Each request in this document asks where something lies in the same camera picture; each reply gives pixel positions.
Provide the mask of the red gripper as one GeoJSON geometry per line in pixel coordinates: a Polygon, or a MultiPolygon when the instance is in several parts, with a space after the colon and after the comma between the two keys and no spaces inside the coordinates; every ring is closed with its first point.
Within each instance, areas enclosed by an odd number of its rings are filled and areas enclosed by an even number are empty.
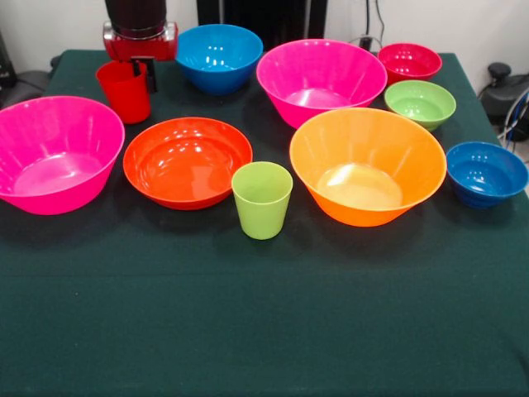
{"type": "MultiPolygon", "coordinates": [[[[113,29],[111,22],[104,22],[102,38],[105,49],[112,60],[146,59],[143,63],[146,67],[148,91],[158,91],[154,60],[175,60],[178,48],[178,27],[175,22],[166,22],[159,34],[142,39],[119,35],[113,29]]],[[[142,74],[141,62],[132,60],[131,65],[134,76],[140,76],[142,74]]]]}

